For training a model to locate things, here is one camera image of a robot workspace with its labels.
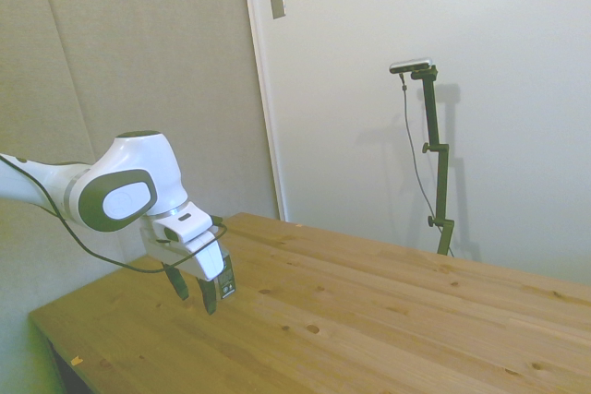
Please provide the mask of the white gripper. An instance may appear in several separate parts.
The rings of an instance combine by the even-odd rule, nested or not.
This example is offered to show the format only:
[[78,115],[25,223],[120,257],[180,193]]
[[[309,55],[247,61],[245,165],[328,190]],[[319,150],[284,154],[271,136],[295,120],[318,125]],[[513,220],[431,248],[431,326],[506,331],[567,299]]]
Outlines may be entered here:
[[219,242],[223,236],[219,227],[210,228],[187,245],[160,242],[147,228],[141,228],[140,235],[149,256],[167,266],[177,263],[175,267],[167,267],[165,274],[182,301],[189,297],[189,291],[180,271],[198,279],[202,301],[209,315],[215,313],[218,300],[235,292],[232,260],[229,251]]

